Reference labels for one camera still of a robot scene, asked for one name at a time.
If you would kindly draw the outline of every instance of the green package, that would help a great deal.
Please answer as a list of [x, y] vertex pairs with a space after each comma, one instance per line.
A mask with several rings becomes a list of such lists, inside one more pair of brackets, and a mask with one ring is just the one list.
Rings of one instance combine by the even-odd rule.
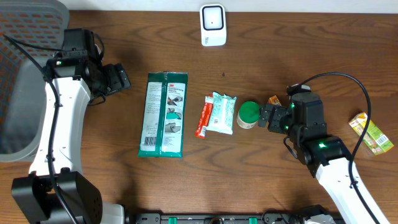
[[139, 157], [182, 158], [188, 73], [148, 74]]

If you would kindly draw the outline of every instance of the red snack bar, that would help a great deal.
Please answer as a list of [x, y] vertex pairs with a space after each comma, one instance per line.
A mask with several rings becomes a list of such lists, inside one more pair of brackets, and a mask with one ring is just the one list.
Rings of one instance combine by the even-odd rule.
[[204, 139], [206, 134], [206, 128], [209, 125], [209, 119], [211, 115], [211, 111], [213, 109], [213, 95], [209, 95], [205, 97], [205, 106], [200, 115], [200, 120], [198, 124], [198, 128], [195, 132], [195, 136]]

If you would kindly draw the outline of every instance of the wood grain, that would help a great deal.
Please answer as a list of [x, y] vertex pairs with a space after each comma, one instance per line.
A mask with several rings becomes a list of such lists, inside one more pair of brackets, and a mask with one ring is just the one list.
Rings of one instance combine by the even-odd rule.
[[[326, 191], [282, 144], [283, 136], [234, 123], [232, 136], [194, 137], [212, 91], [265, 103], [287, 85], [322, 72], [346, 72], [366, 86], [373, 121], [398, 144], [398, 15], [227, 13], [228, 40], [202, 47], [199, 13], [71, 11], [70, 27], [98, 33], [105, 63], [122, 62], [132, 88], [86, 111], [81, 159], [103, 200], [135, 211], [256, 213], [321, 204]], [[189, 73], [183, 159], [138, 158], [148, 72]], [[352, 149], [348, 121], [366, 109], [361, 90], [344, 78], [310, 83], [325, 105], [329, 132]], [[366, 187], [391, 223], [398, 223], [398, 150], [372, 156], [361, 146], [356, 163]], [[0, 222], [26, 223], [11, 197], [13, 178], [28, 163], [0, 164]]]

